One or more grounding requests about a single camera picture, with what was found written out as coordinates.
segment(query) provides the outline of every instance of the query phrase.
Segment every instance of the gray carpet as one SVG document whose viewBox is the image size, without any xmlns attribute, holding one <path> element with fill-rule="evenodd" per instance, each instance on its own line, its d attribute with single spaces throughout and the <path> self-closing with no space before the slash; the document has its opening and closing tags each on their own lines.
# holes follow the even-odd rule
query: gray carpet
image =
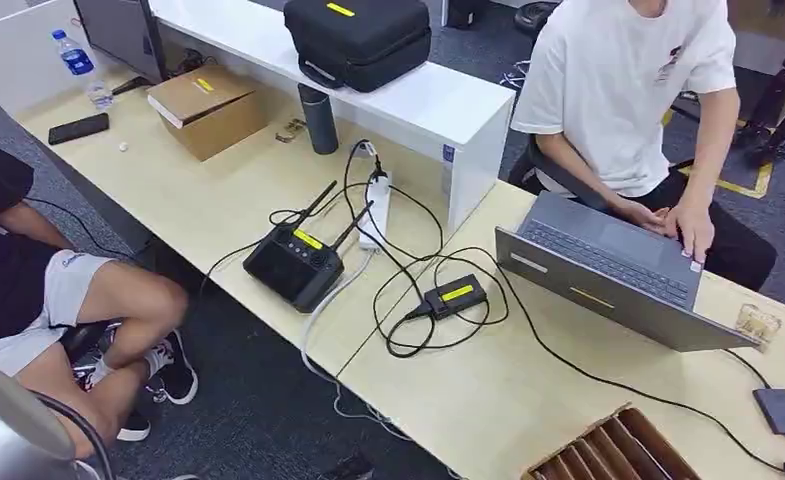
<svg viewBox="0 0 785 480">
<path fill-rule="evenodd" d="M 260 3 L 280 8 L 284 1 Z M 470 31 L 458 31 L 438 26 L 440 0 L 427 3 L 435 27 L 432 61 L 497 82 L 514 61 L 528 56 L 528 40 L 512 27 L 512 9 L 491 5 L 481 23 Z M 743 91 L 759 91 L 765 83 L 759 75 L 742 73 Z M 671 160 L 692 155 L 695 129 L 684 118 L 673 120 L 665 146 Z M 508 134 L 502 176 L 518 158 L 524 141 L 521 135 Z M 0 146 L 36 168 L 35 196 L 73 210 L 104 246 L 128 252 L 129 247 L 142 247 L 138 241 L 125 245 L 60 174 L 47 152 L 2 111 Z M 724 177 L 746 184 L 753 183 L 755 173 L 745 162 L 731 158 Z M 753 200 L 722 190 L 717 198 L 778 248 L 778 264 L 764 293 L 785 303 L 785 162 L 777 165 L 766 198 Z M 78 247 L 100 253 L 65 214 L 42 211 Z M 106 218 L 118 214 L 106 207 L 102 212 Z M 164 263 L 182 261 L 169 257 Z M 187 272 L 181 276 L 190 277 L 181 279 L 183 283 L 197 280 L 188 269 L 179 270 Z M 331 388 L 303 370 L 294 347 L 219 289 L 206 291 L 184 333 L 201 376 L 198 397 L 186 407 L 145 404 L 145 413 L 154 423 L 151 437 L 140 444 L 113 448 L 113 459 L 124 476 L 158 479 L 198 473 L 212 480 L 313 480 L 360 448 L 375 463 L 376 479 L 447 478 L 444 466 L 419 447 L 394 439 L 366 421 L 337 417 L 330 405 Z M 361 408 L 352 395 L 346 400 L 348 410 Z"/>
</svg>

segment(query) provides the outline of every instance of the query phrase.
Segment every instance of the black thermos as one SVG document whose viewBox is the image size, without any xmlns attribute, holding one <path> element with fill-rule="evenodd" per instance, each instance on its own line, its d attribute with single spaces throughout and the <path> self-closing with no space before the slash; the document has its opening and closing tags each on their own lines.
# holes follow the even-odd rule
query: black thermos
<svg viewBox="0 0 785 480">
<path fill-rule="evenodd" d="M 330 96 L 303 84 L 298 84 L 298 93 L 301 95 L 301 105 L 304 107 L 313 150 L 319 155 L 335 152 L 339 148 L 339 139 L 336 138 Z"/>
</svg>

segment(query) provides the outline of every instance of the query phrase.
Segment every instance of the hand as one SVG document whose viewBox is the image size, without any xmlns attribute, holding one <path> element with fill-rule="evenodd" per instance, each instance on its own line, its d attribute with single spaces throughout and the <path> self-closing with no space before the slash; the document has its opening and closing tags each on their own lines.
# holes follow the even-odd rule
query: hand
<svg viewBox="0 0 785 480">
<path fill-rule="evenodd" d="M 661 208 L 656 212 L 652 212 L 645 205 L 626 198 L 619 201 L 613 208 L 622 218 L 634 225 L 660 235 L 666 234 L 666 218 L 669 215 L 668 208 Z"/>
<path fill-rule="evenodd" d="M 716 227 L 710 220 L 710 210 L 681 199 L 666 217 L 666 236 L 677 238 L 679 228 L 683 236 L 684 255 L 703 264 L 707 260 L 707 249 L 713 244 L 716 235 Z"/>
</svg>

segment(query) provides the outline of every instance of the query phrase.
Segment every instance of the laptop touchpad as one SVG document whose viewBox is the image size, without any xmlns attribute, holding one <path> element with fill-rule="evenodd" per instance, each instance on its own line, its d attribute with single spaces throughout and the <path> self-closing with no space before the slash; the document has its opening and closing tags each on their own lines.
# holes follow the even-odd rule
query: laptop touchpad
<svg viewBox="0 0 785 480">
<path fill-rule="evenodd" d="M 629 227 L 608 222 L 601 233 L 601 244 L 614 252 L 624 255 L 627 259 L 656 267 L 663 253 L 665 239 L 654 238 Z"/>
</svg>

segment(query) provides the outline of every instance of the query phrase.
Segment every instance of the black sneaker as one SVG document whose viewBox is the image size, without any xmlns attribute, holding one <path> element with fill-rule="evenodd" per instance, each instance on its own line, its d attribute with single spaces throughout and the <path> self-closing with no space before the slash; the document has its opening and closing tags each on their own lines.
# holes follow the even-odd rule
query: black sneaker
<svg viewBox="0 0 785 480">
<path fill-rule="evenodd" d="M 150 433 L 151 422 L 134 408 L 133 411 L 130 412 L 130 416 L 127 417 L 124 426 L 121 427 L 121 431 L 118 432 L 118 436 L 115 438 L 122 442 L 141 442 L 148 438 Z"/>
<path fill-rule="evenodd" d="M 162 379 L 168 399 L 175 405 L 186 405 L 198 393 L 198 374 L 189 364 L 186 351 L 183 350 L 183 340 L 180 332 L 174 330 L 165 339 L 171 344 L 171 354 L 174 362 L 162 367 L 157 375 Z"/>
</svg>

